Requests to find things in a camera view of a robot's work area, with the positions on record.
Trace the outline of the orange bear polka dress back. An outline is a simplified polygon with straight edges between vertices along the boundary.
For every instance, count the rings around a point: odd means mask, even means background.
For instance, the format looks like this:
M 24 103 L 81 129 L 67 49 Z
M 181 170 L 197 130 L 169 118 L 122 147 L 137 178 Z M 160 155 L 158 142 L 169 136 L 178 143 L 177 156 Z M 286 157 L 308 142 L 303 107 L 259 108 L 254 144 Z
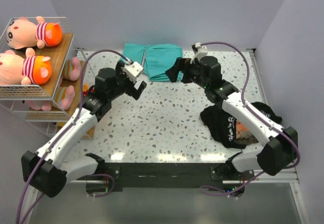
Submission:
M 88 89 L 88 90 L 86 90 L 86 91 L 83 91 L 83 96 L 85 97 L 85 96 L 87 96 L 88 94 L 91 94 L 91 93 L 94 93 L 94 89 L 93 88 L 90 88 L 90 89 Z

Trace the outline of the orange bear polka dress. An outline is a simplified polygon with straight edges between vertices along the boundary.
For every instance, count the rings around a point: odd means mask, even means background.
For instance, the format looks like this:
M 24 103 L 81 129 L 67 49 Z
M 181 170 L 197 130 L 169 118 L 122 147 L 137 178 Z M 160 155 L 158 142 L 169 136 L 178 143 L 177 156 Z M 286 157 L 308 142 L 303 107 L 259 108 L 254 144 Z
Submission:
M 83 91 L 83 96 L 85 97 L 85 96 L 87 96 L 88 94 L 91 94 L 91 93 L 94 93 L 94 89 L 93 88 L 90 88 L 90 89 L 88 89 L 88 90 L 86 90 L 86 91 Z
M 88 91 L 89 90 L 89 85 L 87 84 L 87 83 L 85 83 L 84 85 L 83 85 L 83 92 L 86 92 L 86 91 Z

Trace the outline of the pink pig striped shirt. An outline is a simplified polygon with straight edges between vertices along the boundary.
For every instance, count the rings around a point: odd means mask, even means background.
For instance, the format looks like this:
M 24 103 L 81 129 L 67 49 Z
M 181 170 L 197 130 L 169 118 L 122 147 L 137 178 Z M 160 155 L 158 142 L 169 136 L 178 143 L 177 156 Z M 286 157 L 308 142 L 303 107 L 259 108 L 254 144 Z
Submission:
M 80 61 L 77 57 L 73 57 L 66 61 L 62 71 L 62 78 L 70 81 L 76 81 L 80 76 Z

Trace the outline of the pink pig toy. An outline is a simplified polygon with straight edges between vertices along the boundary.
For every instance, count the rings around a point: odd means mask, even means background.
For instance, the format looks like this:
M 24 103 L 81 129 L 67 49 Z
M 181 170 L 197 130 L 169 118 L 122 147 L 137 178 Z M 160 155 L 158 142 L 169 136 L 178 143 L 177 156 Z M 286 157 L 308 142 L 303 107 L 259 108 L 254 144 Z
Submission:
M 51 111 L 57 108 L 67 110 L 70 108 L 75 97 L 75 90 L 72 85 L 59 87 L 50 100 L 26 100 L 25 103 L 36 111 Z

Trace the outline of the face-up doll orange hat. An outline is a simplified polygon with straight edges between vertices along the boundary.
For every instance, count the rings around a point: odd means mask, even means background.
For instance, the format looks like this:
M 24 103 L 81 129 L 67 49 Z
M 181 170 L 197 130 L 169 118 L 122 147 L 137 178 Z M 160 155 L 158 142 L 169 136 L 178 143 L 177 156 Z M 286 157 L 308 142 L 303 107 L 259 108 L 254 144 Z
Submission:
M 1 85 L 42 85 L 52 76 L 50 57 L 37 56 L 27 48 L 23 58 L 13 50 L 1 53 Z

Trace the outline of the black-haired doll orange pants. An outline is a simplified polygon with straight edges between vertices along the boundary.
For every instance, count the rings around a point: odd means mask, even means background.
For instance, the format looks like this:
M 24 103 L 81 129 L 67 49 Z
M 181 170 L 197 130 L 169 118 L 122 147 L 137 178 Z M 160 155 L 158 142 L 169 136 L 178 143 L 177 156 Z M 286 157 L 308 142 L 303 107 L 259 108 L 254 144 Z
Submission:
M 36 20 L 36 24 L 26 17 L 11 21 L 6 31 L 7 45 L 15 50 L 57 46 L 63 37 L 59 23 L 47 22 L 42 16 Z

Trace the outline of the orange bear polka dress front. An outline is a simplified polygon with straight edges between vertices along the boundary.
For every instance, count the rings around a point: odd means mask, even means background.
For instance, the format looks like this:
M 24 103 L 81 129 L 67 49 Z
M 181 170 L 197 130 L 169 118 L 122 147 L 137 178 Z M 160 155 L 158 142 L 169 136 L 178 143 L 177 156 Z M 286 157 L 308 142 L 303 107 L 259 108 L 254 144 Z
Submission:
M 87 83 L 85 83 L 84 85 L 83 85 L 83 92 L 86 92 L 86 91 L 88 91 L 89 90 L 89 85 L 87 84 Z

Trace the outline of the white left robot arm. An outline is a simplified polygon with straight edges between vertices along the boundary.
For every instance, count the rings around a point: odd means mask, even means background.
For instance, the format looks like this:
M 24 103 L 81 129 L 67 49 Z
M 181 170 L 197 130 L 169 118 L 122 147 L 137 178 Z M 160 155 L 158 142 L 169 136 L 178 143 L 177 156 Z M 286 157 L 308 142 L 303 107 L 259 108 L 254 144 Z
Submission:
M 140 98 L 147 84 L 141 82 L 138 88 L 135 84 L 143 70 L 138 62 L 123 61 L 118 61 L 114 69 L 100 69 L 94 85 L 67 123 L 36 152 L 23 154 L 21 164 L 26 184 L 53 198 L 72 180 L 88 175 L 94 180 L 101 179 L 105 174 L 104 160 L 95 154 L 87 154 L 76 166 L 67 168 L 63 167 L 63 161 L 73 145 L 111 109 L 113 100 L 123 94 L 135 100 Z

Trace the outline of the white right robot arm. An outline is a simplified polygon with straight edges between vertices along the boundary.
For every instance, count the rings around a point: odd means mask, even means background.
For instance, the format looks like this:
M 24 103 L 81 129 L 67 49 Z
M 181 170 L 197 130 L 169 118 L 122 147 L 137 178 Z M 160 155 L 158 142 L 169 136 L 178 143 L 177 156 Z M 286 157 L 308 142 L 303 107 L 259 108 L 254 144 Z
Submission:
M 203 88 L 211 103 L 242 123 L 262 146 L 260 151 L 232 156 L 225 168 L 229 179 L 237 180 L 244 171 L 255 169 L 274 176 L 282 169 L 293 168 L 299 163 L 297 131 L 292 127 L 282 127 L 249 103 L 232 83 L 222 78 L 217 58 L 177 58 L 166 75 L 171 82 L 176 82 L 179 73 L 183 74 L 182 83 L 193 82 Z

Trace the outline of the folded teal cloth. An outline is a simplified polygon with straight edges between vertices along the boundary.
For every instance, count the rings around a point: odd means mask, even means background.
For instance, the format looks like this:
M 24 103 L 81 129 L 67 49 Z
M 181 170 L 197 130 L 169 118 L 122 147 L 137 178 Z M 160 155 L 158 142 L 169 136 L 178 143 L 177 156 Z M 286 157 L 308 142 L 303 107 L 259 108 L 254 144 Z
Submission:
M 174 44 L 142 45 L 127 43 L 123 55 L 138 62 L 144 74 L 153 82 L 168 82 L 166 71 L 174 66 L 176 59 L 183 56 L 181 47 Z

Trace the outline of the black printed garment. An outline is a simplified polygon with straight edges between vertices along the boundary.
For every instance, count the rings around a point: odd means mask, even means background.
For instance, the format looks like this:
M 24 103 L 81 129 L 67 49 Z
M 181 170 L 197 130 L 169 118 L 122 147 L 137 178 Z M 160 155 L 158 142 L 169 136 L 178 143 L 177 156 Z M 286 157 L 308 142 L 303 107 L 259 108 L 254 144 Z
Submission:
M 215 105 L 205 108 L 200 118 L 211 137 L 225 148 L 245 149 L 258 142 L 245 125 Z

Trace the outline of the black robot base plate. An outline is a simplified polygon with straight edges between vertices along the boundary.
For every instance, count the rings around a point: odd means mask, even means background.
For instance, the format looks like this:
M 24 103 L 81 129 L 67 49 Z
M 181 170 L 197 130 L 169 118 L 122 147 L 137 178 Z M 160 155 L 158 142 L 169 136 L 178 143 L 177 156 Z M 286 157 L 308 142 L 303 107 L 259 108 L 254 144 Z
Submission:
M 216 187 L 232 190 L 254 177 L 252 170 L 236 172 L 225 163 L 118 163 L 101 162 L 89 181 L 87 191 L 103 192 L 104 187 L 122 191 L 124 188 L 188 188 Z

